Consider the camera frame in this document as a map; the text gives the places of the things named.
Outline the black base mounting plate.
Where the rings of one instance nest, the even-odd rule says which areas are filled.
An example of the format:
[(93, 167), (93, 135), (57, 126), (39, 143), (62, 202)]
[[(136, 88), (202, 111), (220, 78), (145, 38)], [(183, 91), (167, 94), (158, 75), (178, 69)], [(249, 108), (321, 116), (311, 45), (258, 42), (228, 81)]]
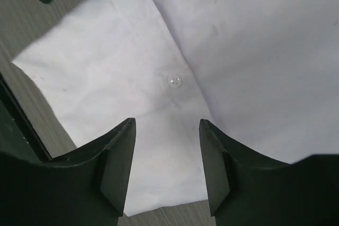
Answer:
[(1, 152), (32, 162), (51, 160), (51, 155), (3, 76), (1, 76)]

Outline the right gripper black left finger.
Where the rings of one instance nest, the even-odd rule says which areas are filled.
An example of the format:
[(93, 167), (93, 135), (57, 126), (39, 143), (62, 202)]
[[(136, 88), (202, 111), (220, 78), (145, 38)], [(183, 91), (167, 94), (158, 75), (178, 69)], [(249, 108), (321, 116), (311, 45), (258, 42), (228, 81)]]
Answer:
[(135, 142), (128, 118), (48, 162), (1, 153), (1, 225), (117, 225)]

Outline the white long sleeve shirt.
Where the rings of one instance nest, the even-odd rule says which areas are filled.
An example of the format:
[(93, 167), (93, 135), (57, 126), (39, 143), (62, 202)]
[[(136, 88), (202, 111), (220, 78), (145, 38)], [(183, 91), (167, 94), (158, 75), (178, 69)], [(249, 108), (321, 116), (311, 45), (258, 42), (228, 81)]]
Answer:
[(338, 153), (338, 0), (87, 0), (13, 62), (78, 147), (136, 119), (127, 216), (207, 199), (201, 119)]

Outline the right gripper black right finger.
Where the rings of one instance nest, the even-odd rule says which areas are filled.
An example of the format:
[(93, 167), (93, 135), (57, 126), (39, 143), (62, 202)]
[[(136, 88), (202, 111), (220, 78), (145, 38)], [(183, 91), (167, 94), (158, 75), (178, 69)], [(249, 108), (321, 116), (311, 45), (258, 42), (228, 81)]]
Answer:
[(217, 225), (338, 225), (338, 155), (284, 163), (199, 125), (211, 215)]

